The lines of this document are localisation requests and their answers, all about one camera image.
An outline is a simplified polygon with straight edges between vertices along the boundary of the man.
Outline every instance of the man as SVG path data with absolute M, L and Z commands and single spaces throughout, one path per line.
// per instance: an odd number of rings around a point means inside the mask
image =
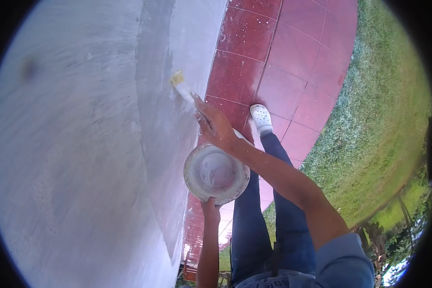
M 266 107 L 253 105 L 251 115 L 265 152 L 234 133 L 218 109 L 197 101 L 202 134 L 215 146 L 251 168 L 250 182 L 235 200 L 232 226 L 232 285 L 264 287 L 373 287 L 374 268 L 357 234 L 331 206 L 322 190 L 295 169 L 277 136 Z M 260 209 L 259 175 L 274 188 L 274 250 Z M 217 286 L 218 225 L 214 198 L 201 203 L 204 235 L 197 287 Z

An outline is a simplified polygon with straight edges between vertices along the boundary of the green lawn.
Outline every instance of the green lawn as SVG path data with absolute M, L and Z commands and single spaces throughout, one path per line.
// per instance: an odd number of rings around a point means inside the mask
M 418 176 L 414 178 L 401 192 L 403 203 L 412 217 L 420 203 L 430 193 L 430 187 L 427 183 L 426 165 L 423 166 L 421 172 L 424 174 L 424 177 Z M 384 227 L 385 232 L 391 230 L 397 223 L 404 222 L 402 208 L 398 199 L 391 200 L 384 209 L 378 211 L 373 218 L 371 218 L 370 222 L 379 222 L 379 225 Z
M 422 149 L 430 106 L 426 75 L 403 28 L 379 0 L 359 0 L 357 36 L 343 88 L 301 167 L 341 208 L 349 226 L 371 215 L 407 182 Z M 264 217 L 274 241 L 273 204 Z M 229 269 L 226 250 L 220 268 Z

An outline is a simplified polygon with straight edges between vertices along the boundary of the shirt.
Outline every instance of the shirt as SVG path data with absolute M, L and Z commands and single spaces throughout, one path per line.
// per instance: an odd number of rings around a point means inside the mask
M 279 269 L 257 274 L 236 288 L 373 288 L 374 267 L 362 249 L 360 237 L 348 233 L 332 239 L 316 252 L 315 276 Z

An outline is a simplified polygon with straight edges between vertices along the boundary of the jeans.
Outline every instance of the jeans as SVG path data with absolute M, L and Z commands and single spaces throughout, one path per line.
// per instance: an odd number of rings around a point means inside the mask
M 292 166 L 285 149 L 273 133 L 263 135 L 261 143 L 267 154 Z M 304 212 L 275 190 L 274 202 L 276 238 L 280 247 L 278 268 L 314 274 L 315 250 Z M 231 246 L 234 286 L 253 275 L 269 271 L 273 250 L 260 204 L 259 176 L 251 171 L 246 190 L 234 204 Z

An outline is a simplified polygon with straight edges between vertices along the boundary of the red tiled walkway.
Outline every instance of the red tiled walkway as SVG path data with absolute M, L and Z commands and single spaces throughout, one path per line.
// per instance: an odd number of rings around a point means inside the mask
M 261 150 L 249 107 L 264 104 L 274 133 L 299 168 L 339 95 L 356 28 L 357 0 L 229 0 L 205 100 Z M 260 195 L 265 210 L 273 192 L 263 179 Z M 220 210 L 220 249 L 232 235 L 233 209 L 232 202 Z M 183 260 L 196 264 L 203 215 L 191 194 L 184 229 Z

